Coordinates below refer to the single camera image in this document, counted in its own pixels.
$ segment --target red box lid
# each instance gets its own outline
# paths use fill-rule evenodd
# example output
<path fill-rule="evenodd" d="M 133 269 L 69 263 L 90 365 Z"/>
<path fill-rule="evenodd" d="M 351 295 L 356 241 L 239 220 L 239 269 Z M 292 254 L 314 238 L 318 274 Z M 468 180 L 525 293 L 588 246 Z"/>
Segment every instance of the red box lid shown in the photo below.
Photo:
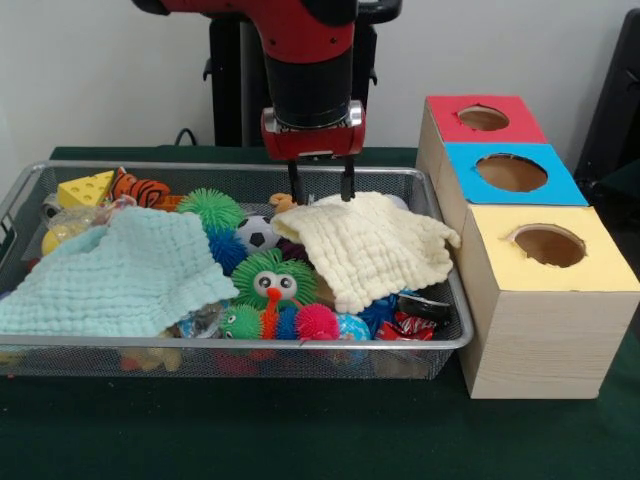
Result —
<path fill-rule="evenodd" d="M 446 143 L 548 143 L 520 97 L 430 96 L 427 102 Z"/>

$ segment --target wooden box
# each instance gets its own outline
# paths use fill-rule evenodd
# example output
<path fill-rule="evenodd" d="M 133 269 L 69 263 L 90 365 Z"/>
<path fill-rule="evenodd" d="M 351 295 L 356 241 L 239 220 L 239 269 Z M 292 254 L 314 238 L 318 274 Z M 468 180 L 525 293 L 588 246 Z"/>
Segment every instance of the wooden box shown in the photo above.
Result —
<path fill-rule="evenodd" d="M 446 143 L 548 143 L 520 97 L 427 97 L 416 167 L 433 185 L 446 158 Z"/>
<path fill-rule="evenodd" d="M 595 210 L 472 205 L 462 241 L 471 397 L 596 397 L 640 285 Z"/>
<path fill-rule="evenodd" d="M 587 206 L 551 145 L 447 143 L 435 185 L 445 222 L 462 231 L 468 204 Z"/>

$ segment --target yellow box lid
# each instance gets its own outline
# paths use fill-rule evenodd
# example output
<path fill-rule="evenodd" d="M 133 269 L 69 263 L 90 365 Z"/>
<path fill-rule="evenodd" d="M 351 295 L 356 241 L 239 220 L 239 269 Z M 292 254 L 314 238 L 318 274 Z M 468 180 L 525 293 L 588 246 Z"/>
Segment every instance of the yellow box lid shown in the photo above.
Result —
<path fill-rule="evenodd" d="M 640 291 L 592 207 L 470 208 L 501 290 Z"/>

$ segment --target yellow ball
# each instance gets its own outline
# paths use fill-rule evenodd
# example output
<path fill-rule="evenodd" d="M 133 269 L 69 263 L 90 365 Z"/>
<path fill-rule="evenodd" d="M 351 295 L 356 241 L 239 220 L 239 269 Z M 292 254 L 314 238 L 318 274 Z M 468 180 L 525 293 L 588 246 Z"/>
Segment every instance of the yellow ball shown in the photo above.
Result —
<path fill-rule="evenodd" d="M 49 255 L 58 245 L 60 245 L 60 242 L 58 241 L 57 235 L 49 230 L 42 239 L 42 256 L 46 257 Z"/>

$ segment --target green spiky ball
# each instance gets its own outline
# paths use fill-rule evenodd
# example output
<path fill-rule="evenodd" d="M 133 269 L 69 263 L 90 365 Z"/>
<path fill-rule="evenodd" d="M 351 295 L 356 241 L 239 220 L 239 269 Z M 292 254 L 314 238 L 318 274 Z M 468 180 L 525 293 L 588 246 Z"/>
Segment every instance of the green spiky ball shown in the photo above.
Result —
<path fill-rule="evenodd" d="M 205 230 L 235 229 L 246 216 L 233 198 L 212 188 L 194 190 L 182 199 L 177 211 L 198 215 Z"/>
<path fill-rule="evenodd" d="M 257 340 L 262 338 L 260 312 L 249 305 L 238 305 L 227 310 L 220 322 L 223 338 Z"/>
<path fill-rule="evenodd" d="M 253 280 L 260 272 L 291 275 L 298 284 L 295 299 L 302 305 L 310 305 L 316 301 L 316 277 L 313 271 L 300 260 L 283 261 L 280 249 L 272 248 L 266 252 L 250 255 L 231 274 L 233 284 L 240 291 L 236 298 L 238 304 L 251 305 L 258 310 L 267 308 L 269 300 L 260 296 L 253 288 Z M 292 306 L 295 304 L 291 301 L 281 301 L 278 309 Z"/>

